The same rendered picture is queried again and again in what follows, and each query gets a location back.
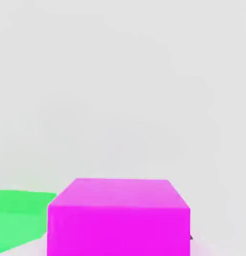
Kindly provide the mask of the small magenta cube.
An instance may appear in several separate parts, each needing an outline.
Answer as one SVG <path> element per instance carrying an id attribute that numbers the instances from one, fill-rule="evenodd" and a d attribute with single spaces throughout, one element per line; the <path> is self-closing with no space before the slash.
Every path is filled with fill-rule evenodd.
<path id="1" fill-rule="evenodd" d="M 47 256 L 191 256 L 190 223 L 168 180 L 78 178 L 48 206 Z"/>

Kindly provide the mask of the small green cube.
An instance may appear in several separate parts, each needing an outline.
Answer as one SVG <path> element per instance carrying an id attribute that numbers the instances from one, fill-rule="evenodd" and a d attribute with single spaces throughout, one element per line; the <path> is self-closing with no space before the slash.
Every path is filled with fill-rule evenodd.
<path id="1" fill-rule="evenodd" d="M 53 192 L 0 190 L 0 253 L 40 239 L 47 232 Z"/>

